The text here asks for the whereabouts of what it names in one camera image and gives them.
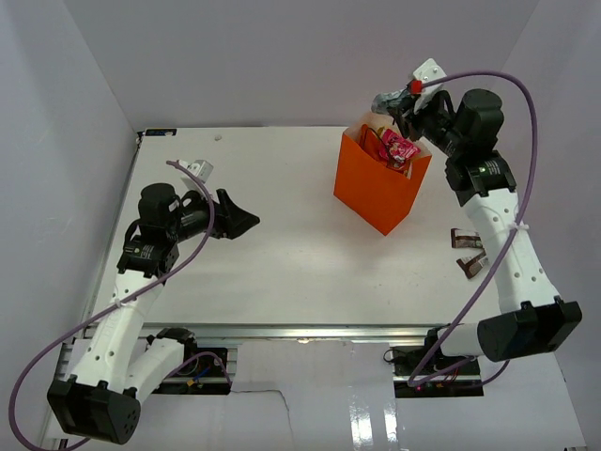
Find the red chips bag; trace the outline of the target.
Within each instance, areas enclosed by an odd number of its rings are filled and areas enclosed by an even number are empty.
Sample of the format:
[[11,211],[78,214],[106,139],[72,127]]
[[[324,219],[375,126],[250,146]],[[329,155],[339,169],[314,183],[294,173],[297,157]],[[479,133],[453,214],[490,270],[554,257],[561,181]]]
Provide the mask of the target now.
[[378,132],[367,124],[362,124],[359,146],[369,157],[380,165],[398,174],[402,174],[403,176],[408,175],[410,163],[400,163],[395,160]]

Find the grey blue snack packet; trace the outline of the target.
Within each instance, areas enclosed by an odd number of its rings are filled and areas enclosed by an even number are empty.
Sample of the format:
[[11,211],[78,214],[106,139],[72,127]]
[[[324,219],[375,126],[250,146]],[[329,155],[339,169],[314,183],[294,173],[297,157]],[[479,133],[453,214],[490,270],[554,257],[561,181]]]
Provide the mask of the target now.
[[391,110],[405,112],[412,109],[417,97],[406,88],[391,92],[377,94],[372,100],[371,112],[379,115],[388,115]]

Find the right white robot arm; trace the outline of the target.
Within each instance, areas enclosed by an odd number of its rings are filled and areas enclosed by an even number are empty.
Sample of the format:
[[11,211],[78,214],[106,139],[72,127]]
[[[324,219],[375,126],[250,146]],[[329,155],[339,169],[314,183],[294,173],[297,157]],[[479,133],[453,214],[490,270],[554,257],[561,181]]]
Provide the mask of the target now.
[[555,351],[582,320],[576,302],[565,302],[550,282],[523,221],[527,196],[496,149],[504,121],[501,99],[472,89],[454,109],[445,90],[416,95],[396,91],[374,101],[403,137],[426,138],[447,157],[445,175],[462,210],[479,234],[490,263],[485,277],[496,285],[500,313],[476,323],[462,318],[432,331],[424,344],[425,366],[443,375],[458,357],[508,361]]

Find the pink snack packet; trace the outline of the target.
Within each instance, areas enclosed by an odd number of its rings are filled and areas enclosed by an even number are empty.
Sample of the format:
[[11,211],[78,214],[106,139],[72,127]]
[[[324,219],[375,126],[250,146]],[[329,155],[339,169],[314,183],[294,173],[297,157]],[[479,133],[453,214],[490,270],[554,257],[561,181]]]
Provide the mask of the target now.
[[403,171],[410,167],[421,150],[410,140],[393,129],[385,129],[380,135],[379,157],[393,170]]

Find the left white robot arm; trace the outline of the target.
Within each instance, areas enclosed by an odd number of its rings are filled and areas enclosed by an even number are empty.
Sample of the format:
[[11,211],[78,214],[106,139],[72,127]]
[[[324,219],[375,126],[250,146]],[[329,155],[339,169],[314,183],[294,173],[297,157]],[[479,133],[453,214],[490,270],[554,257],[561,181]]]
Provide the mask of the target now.
[[216,199],[197,191],[178,196],[168,183],[141,191],[138,214],[116,265],[110,313],[67,378],[53,381],[47,393],[59,426],[69,435],[127,443],[143,403],[162,381],[174,372],[187,375],[196,369],[193,334],[183,328],[161,331],[140,357],[131,357],[146,315],[175,271],[181,242],[196,235],[233,240],[260,222],[224,189]]

